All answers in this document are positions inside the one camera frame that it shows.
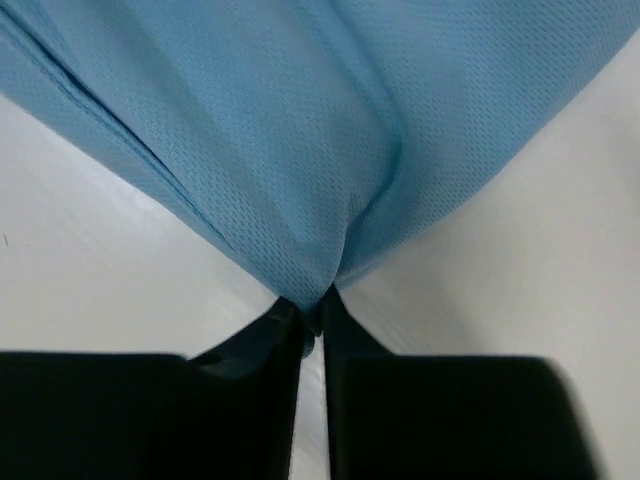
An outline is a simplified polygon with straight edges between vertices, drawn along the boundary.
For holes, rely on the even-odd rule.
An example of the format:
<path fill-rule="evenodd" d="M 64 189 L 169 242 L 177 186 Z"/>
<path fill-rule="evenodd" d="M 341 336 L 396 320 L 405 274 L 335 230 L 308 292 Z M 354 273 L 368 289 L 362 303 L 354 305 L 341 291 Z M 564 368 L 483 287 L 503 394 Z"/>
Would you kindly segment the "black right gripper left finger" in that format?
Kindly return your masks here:
<path fill-rule="evenodd" d="M 193 358 L 1 356 L 5 479 L 285 479 L 304 327 L 286 300 Z"/>

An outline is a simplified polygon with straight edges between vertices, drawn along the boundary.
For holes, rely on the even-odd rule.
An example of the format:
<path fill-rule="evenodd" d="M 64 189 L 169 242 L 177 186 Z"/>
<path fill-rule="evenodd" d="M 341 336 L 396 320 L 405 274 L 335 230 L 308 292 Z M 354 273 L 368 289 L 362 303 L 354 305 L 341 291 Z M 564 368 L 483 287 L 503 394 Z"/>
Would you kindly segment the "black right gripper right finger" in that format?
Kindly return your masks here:
<path fill-rule="evenodd" d="M 400 355 L 336 289 L 323 326 L 335 479 L 596 479 L 569 389 L 531 356 Z"/>

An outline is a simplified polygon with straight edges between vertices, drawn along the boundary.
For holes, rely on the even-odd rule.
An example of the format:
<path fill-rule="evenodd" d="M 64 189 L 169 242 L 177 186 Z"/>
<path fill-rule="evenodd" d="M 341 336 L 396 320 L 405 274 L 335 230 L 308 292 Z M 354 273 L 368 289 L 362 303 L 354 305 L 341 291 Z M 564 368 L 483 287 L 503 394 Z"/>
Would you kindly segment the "light blue shorts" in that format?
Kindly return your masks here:
<path fill-rule="evenodd" d="M 492 179 L 635 1 L 5 1 L 1 91 L 313 306 Z"/>

